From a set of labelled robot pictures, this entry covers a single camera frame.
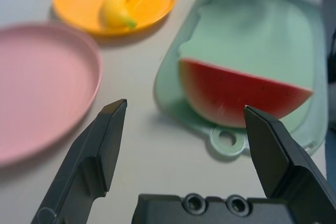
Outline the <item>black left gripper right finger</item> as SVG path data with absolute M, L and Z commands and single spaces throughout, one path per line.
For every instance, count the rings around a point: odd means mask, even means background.
M 285 126 L 251 106 L 244 108 L 244 118 L 266 197 L 284 203 L 295 223 L 335 223 L 335 192 Z

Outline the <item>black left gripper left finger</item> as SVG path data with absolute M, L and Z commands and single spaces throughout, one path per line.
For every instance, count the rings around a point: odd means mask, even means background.
M 93 202 L 110 190 L 118 160 L 125 99 L 103 107 L 76 138 L 41 202 L 33 223 L 86 223 Z

